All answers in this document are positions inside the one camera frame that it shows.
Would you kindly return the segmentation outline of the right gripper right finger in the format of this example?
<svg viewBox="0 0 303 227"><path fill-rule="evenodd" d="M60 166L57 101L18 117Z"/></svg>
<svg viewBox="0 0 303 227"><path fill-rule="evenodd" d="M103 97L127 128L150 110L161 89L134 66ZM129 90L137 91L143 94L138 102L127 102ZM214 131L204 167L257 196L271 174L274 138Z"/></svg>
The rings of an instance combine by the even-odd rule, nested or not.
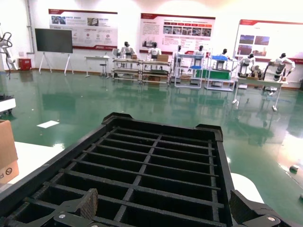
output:
<svg viewBox="0 0 303 227"><path fill-rule="evenodd" d="M238 190L231 190L231 214L238 227L281 227L278 214L264 203L246 199Z"/></svg>

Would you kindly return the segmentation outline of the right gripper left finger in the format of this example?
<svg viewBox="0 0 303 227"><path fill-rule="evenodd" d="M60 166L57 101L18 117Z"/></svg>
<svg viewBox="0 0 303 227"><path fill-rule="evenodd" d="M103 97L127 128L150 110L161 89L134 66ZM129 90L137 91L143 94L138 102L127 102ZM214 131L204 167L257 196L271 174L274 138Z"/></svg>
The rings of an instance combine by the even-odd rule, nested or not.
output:
<svg viewBox="0 0 303 227"><path fill-rule="evenodd" d="M54 227L98 227L93 218L98 208L98 191L90 189L79 199L64 201L54 215Z"/></svg>

